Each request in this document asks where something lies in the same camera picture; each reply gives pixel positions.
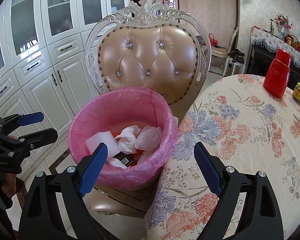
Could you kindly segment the left hand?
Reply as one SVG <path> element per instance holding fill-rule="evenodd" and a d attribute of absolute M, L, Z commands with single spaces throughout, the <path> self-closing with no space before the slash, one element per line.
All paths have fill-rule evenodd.
<path fill-rule="evenodd" d="M 1 185 L 1 189 L 8 198 L 12 198 L 14 195 L 20 192 L 20 187 L 17 185 L 17 175 L 12 173 L 4 174 L 4 182 Z"/>

